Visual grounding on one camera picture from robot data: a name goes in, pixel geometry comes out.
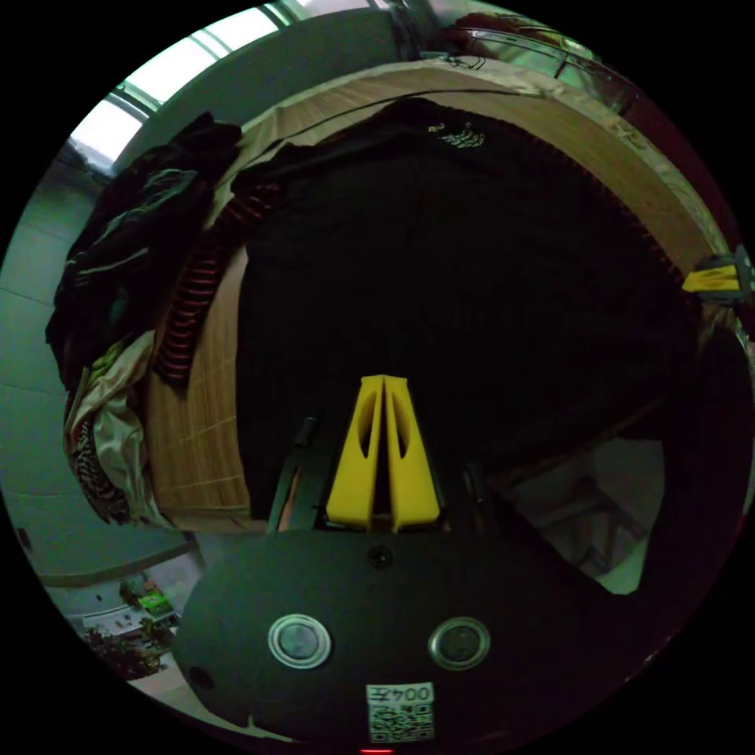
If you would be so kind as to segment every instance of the window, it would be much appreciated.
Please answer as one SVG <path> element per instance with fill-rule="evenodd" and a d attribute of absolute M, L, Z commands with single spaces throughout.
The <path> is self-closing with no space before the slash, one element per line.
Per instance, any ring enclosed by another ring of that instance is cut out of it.
<path fill-rule="evenodd" d="M 162 103 L 216 60 L 192 39 L 182 39 L 137 68 L 126 81 Z"/>
<path fill-rule="evenodd" d="M 368 0 L 297 0 L 304 12 L 309 16 L 326 16 L 328 13 L 338 13 L 341 10 L 369 8 Z"/>
<path fill-rule="evenodd" d="M 109 160 L 116 160 L 142 124 L 112 102 L 102 101 L 74 129 L 71 137 Z"/>
<path fill-rule="evenodd" d="M 367 0 L 325 2 L 367 4 Z M 72 138 L 107 159 L 116 160 L 142 125 L 127 112 L 129 102 L 132 112 L 134 105 L 144 112 L 158 110 L 189 81 L 229 53 L 287 25 L 280 12 L 273 9 L 271 12 L 280 19 L 278 23 L 259 8 L 251 8 L 199 29 L 163 50 L 119 86 L 120 100 L 111 96 L 111 101 L 100 102 L 76 127 Z"/>
<path fill-rule="evenodd" d="M 278 27 L 257 8 L 228 16 L 207 27 L 207 31 L 225 42 L 232 50 L 238 50 L 255 39 L 277 30 Z"/>

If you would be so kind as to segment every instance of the potted plant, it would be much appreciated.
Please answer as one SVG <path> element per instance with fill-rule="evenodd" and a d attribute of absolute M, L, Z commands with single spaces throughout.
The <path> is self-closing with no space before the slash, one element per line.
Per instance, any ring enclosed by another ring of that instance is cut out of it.
<path fill-rule="evenodd" d="M 131 582 L 121 582 L 118 590 L 121 600 L 133 609 L 141 610 L 142 604 L 139 601 L 139 593 Z"/>
<path fill-rule="evenodd" d="M 168 627 L 150 618 L 144 618 L 139 623 L 142 625 L 142 636 L 145 639 L 155 643 L 161 650 L 170 650 L 173 633 Z"/>
<path fill-rule="evenodd" d="M 83 634 L 84 642 L 94 654 L 104 661 L 118 676 L 126 681 L 143 679 L 165 668 L 156 655 L 148 655 L 132 647 L 121 637 L 113 637 L 108 632 L 87 629 Z"/>

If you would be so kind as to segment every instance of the black screw hole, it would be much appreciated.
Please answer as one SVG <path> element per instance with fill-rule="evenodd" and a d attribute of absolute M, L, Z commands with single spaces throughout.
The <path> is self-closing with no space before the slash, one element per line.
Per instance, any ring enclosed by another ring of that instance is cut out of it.
<path fill-rule="evenodd" d="M 393 553 L 384 545 L 376 545 L 367 551 L 367 561 L 375 569 L 384 569 L 393 563 Z"/>
<path fill-rule="evenodd" d="M 189 678 L 202 690 L 215 689 L 215 680 L 203 668 L 193 666 L 189 670 Z"/>

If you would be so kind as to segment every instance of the metal button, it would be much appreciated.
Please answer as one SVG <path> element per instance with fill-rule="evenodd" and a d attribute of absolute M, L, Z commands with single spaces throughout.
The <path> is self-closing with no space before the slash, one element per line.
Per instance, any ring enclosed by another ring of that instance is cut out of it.
<path fill-rule="evenodd" d="M 315 668 L 330 655 L 330 635 L 319 621 L 301 613 L 279 618 L 267 633 L 267 645 L 290 668 Z"/>
<path fill-rule="evenodd" d="M 466 671 L 488 654 L 490 634 L 477 619 L 456 617 L 445 621 L 432 633 L 427 649 L 440 667 Z"/>

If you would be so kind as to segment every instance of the red striped fabric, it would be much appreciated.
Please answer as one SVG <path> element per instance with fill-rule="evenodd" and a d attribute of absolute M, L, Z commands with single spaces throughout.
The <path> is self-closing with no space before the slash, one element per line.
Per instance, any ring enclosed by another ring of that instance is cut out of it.
<path fill-rule="evenodd" d="M 233 197 L 193 250 L 171 304 L 153 369 L 163 382 L 184 389 L 189 384 L 194 350 L 228 256 L 249 231 L 277 206 L 280 186 L 255 186 Z"/>

